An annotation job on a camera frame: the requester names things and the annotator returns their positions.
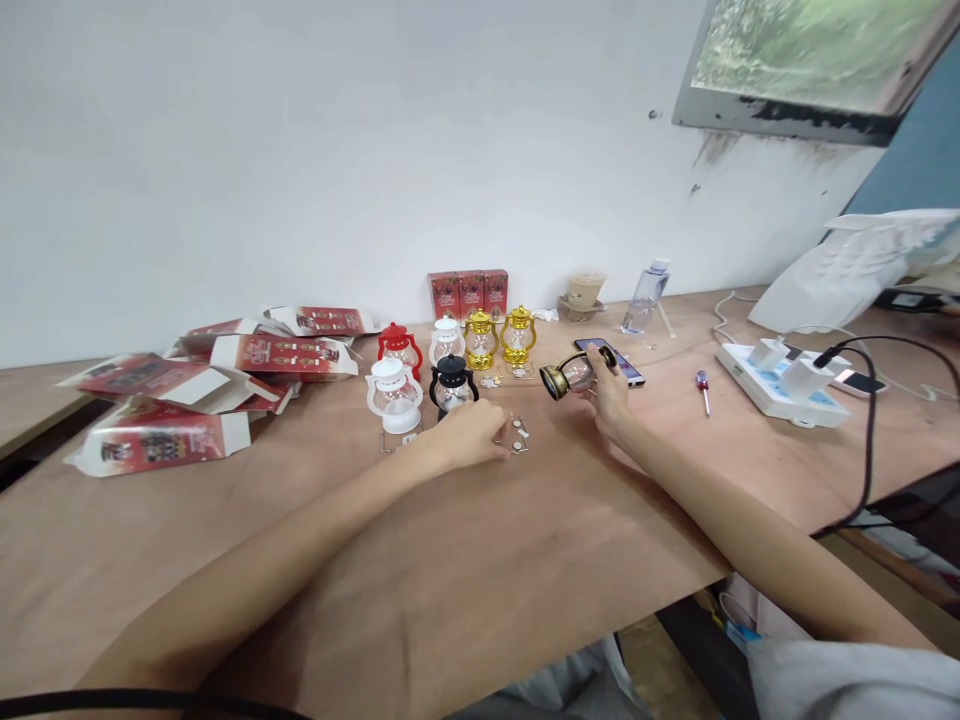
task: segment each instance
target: red lantern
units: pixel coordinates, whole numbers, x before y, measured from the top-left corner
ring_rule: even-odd
[[[380,333],[380,354],[377,360],[385,357],[395,357],[404,365],[413,370],[413,379],[420,382],[420,366],[423,364],[423,353],[417,347],[413,335],[407,332],[403,325],[390,323]]]

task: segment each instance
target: screwdriver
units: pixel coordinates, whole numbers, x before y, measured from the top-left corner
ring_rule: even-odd
[[[697,370],[697,389],[703,390],[703,407],[707,411],[707,417],[710,417],[710,398],[707,390],[710,389],[710,383],[707,382],[707,373],[703,370]]]

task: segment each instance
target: water bottle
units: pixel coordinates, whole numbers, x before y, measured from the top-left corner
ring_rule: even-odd
[[[654,258],[650,267],[640,274],[640,281],[633,293],[633,300],[630,301],[630,307],[627,308],[627,313],[623,316],[620,332],[642,335],[643,331],[647,329],[647,323],[650,322],[650,313],[660,302],[663,289],[667,286],[667,280],[670,279],[670,273],[667,272],[669,266],[669,260]]]

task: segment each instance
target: power outlet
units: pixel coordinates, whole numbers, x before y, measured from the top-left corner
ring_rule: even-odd
[[[791,361],[781,360],[773,370],[760,370],[750,361],[752,352],[752,345],[724,343],[717,351],[717,360],[764,415],[808,428],[839,427],[850,417],[850,412],[823,390],[803,401],[791,400],[780,388]]]

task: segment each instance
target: wooden tabletop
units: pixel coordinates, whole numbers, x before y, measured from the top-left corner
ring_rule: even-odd
[[[555,363],[574,339],[606,337],[646,375],[631,407],[666,442],[814,531],[860,494],[866,403],[836,393],[853,412],[836,430],[761,415],[714,359],[711,310],[723,295],[666,299],[672,340],[659,317],[642,338],[621,335],[617,307],[589,323],[541,323],[533,361]],[[749,307],[725,307],[741,342],[769,336],[747,327]],[[960,358],[958,344],[922,328],[927,322],[870,311],[854,329],[924,329]],[[427,329],[417,337],[426,350]],[[359,347],[374,356],[374,340]],[[875,355],[903,383],[949,387],[920,351],[877,344]],[[693,380],[701,368],[710,373],[710,420]],[[530,451],[402,499],[236,653],[216,684],[312,717],[438,717],[729,572],[686,515],[609,451],[582,401],[557,403],[539,382],[513,378],[483,394],[524,417]],[[0,695],[68,687],[176,583],[377,462],[379,418],[364,396],[360,379],[309,387],[263,421],[250,449],[204,465],[86,478],[60,463],[68,447],[0,496]],[[435,409],[423,411],[432,426]],[[955,461],[958,437],[955,405],[885,393],[876,497]]]
[[[95,360],[0,370],[0,460],[93,398],[54,387]]]

